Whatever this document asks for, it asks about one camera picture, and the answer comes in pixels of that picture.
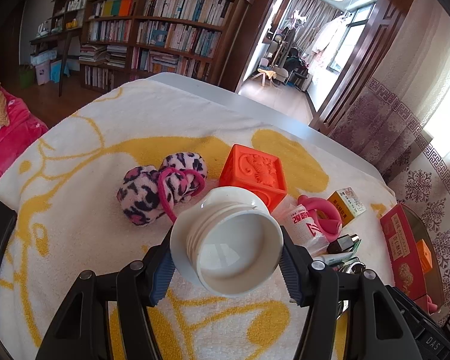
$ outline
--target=leopard print plush toy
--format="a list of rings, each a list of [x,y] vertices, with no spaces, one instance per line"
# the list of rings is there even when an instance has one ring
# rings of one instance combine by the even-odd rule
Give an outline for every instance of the leopard print plush toy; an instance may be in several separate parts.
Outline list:
[[[206,179],[207,165],[200,154],[172,154],[158,170],[148,165],[128,171],[116,198],[134,225],[148,225],[164,214],[174,222],[174,205],[200,193]]]

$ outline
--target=yellow medicine box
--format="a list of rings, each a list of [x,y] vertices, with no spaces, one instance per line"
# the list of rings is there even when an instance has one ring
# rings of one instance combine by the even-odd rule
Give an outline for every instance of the yellow medicine box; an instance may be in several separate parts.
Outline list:
[[[335,191],[327,200],[331,202],[340,213],[343,227],[366,211],[365,206],[350,187]]]

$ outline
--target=green basket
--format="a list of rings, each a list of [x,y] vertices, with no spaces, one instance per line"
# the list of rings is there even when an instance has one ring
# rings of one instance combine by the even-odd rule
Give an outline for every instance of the green basket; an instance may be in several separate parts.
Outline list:
[[[18,71],[20,88],[25,89],[32,86],[35,82],[35,70],[32,65],[21,65]]]

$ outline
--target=blue gripper pad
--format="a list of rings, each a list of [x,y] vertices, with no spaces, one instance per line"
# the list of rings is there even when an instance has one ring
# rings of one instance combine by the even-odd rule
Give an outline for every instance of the blue gripper pad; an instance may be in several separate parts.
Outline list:
[[[167,294],[174,272],[175,264],[173,264],[172,254],[170,253],[170,248],[168,248],[154,272],[154,280],[150,293],[150,302],[153,306],[156,306]]]
[[[288,294],[298,304],[301,304],[303,295],[300,289],[300,275],[290,256],[290,252],[285,246],[282,249],[282,257],[278,265],[282,271]]]

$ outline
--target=metal screw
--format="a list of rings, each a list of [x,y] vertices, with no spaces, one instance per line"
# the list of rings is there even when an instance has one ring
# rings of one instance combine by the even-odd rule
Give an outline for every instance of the metal screw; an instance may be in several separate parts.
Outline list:
[[[143,268],[143,262],[139,259],[137,261],[133,261],[130,263],[130,269],[133,269],[134,271],[138,271],[139,269]]]
[[[92,276],[92,271],[90,271],[89,269],[86,269],[85,271],[81,272],[79,275],[79,278],[82,280],[87,280],[90,279]]]
[[[377,277],[377,274],[372,271],[372,269],[366,269],[365,271],[363,271],[363,276],[365,276],[369,280],[373,280]]]
[[[323,261],[320,261],[319,259],[316,259],[312,262],[312,268],[316,271],[322,271],[325,269],[325,263]]]

